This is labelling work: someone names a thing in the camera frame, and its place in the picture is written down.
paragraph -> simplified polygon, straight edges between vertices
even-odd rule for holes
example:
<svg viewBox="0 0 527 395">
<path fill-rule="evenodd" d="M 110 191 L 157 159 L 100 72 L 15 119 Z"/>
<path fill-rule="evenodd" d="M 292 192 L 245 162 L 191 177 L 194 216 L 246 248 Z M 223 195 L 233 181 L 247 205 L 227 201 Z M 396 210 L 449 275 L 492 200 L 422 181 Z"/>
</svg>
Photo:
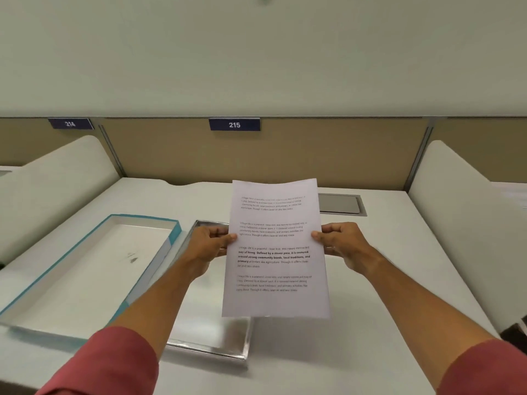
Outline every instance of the paragraph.
<svg viewBox="0 0 527 395">
<path fill-rule="evenodd" d="M 292 211 L 295 206 L 302 205 L 303 197 L 265 199 L 265 198 L 241 198 L 241 208 L 252 211 Z"/>
<path fill-rule="evenodd" d="M 238 235 L 251 237 L 294 237 L 296 233 L 304 231 L 306 222 L 264 224 L 240 222 Z"/>
<path fill-rule="evenodd" d="M 255 248 L 241 246 L 238 250 L 238 267 L 260 267 L 269 264 L 298 264 L 311 260 L 308 246 L 282 248 Z"/>
<path fill-rule="evenodd" d="M 312 276 L 256 276 L 238 275 L 236 291 L 250 292 L 296 292 L 309 286 Z"/>
</svg>

sleeve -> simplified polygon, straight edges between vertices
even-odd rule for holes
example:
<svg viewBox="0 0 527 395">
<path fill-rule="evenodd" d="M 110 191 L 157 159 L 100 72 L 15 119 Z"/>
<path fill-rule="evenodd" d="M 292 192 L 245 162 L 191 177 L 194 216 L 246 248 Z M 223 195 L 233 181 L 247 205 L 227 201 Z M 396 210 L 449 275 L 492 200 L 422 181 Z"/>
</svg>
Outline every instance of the sleeve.
<svg viewBox="0 0 527 395">
<path fill-rule="evenodd" d="M 527 394 L 527 355 L 502 340 L 482 342 L 446 371 L 438 395 Z"/>
<path fill-rule="evenodd" d="M 96 332 L 36 395 L 150 395 L 159 364 L 153 348 L 135 331 Z"/>
</svg>

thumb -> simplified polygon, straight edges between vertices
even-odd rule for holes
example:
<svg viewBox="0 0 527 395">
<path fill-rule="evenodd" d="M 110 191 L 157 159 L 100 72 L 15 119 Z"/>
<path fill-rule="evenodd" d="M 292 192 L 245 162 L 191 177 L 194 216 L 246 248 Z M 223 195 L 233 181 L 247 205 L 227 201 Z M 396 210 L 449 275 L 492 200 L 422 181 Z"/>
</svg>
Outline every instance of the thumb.
<svg viewBox="0 0 527 395">
<path fill-rule="evenodd" d="M 226 248 L 227 245 L 234 242 L 238 236 L 236 234 L 226 234 L 217 238 L 217 243 L 220 245 L 220 248 Z"/>
<path fill-rule="evenodd" d="M 335 245 L 335 235 L 337 233 L 322 233 L 319 231 L 313 231 L 311 237 L 320 242 L 324 246 L 332 247 Z"/>
</svg>

person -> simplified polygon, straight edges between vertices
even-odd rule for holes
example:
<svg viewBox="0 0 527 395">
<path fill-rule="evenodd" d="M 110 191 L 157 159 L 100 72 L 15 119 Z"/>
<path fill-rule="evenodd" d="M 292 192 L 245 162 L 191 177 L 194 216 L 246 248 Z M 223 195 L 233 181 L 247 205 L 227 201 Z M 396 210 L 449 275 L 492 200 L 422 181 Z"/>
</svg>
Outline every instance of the person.
<svg viewBox="0 0 527 395">
<path fill-rule="evenodd" d="M 327 255 L 342 257 L 369 280 L 438 394 L 527 394 L 527 356 L 401 272 L 368 244 L 356 223 L 326 224 L 312 237 Z M 37 394 L 153 393 L 159 358 L 189 285 L 236 238 L 226 227 L 194 230 L 181 258 Z"/>
</svg>

brown panel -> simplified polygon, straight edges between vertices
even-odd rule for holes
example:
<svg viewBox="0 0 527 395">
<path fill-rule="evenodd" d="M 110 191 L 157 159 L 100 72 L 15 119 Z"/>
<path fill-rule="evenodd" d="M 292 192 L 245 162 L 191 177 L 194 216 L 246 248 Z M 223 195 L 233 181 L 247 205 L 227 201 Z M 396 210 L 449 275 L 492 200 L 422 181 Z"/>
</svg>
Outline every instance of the brown panel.
<svg viewBox="0 0 527 395">
<path fill-rule="evenodd" d="M 45 118 L 0 118 L 0 165 L 22 166 L 85 135 L 99 139 L 106 153 L 117 164 L 101 130 L 56 130 Z"/>
<path fill-rule="evenodd" d="M 431 134 L 492 182 L 527 183 L 527 119 L 438 121 Z"/>
<path fill-rule="evenodd" d="M 233 179 L 401 190 L 423 119 L 263 119 L 261 132 L 212 132 L 207 119 L 105 119 L 129 177 L 173 184 Z"/>
</svg>

